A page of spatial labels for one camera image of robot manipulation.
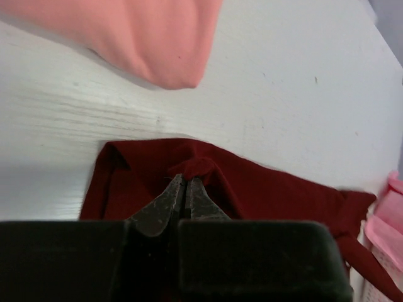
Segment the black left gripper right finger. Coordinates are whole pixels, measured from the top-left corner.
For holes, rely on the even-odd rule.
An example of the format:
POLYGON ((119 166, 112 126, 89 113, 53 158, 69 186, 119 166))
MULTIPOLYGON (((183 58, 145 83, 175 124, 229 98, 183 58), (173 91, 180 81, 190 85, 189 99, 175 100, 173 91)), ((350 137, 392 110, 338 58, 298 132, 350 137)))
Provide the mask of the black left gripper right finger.
POLYGON ((185 218, 195 221, 231 221, 231 218, 209 197, 200 178, 187 183, 185 218))

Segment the dark red t shirt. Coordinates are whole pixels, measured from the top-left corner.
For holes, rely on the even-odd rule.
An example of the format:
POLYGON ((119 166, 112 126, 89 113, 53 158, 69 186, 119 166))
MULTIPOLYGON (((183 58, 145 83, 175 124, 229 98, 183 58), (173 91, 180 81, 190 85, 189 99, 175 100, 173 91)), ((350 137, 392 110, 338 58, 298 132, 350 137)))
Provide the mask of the dark red t shirt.
POLYGON ((187 138, 115 141, 96 159, 80 217, 123 220, 160 195, 177 174, 199 177, 231 218, 310 220, 327 226, 348 269, 364 278, 372 253, 358 241, 376 196, 334 189, 265 168, 212 144, 187 138))

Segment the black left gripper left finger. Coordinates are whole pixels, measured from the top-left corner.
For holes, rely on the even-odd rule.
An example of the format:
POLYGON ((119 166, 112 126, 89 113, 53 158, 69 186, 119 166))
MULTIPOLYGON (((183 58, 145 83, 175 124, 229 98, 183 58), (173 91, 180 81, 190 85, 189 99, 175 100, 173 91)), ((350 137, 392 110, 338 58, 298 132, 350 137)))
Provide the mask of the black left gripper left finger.
POLYGON ((172 220, 181 216, 183 175, 177 174, 166 189, 141 210, 129 217, 130 226, 148 238, 160 237, 172 220))

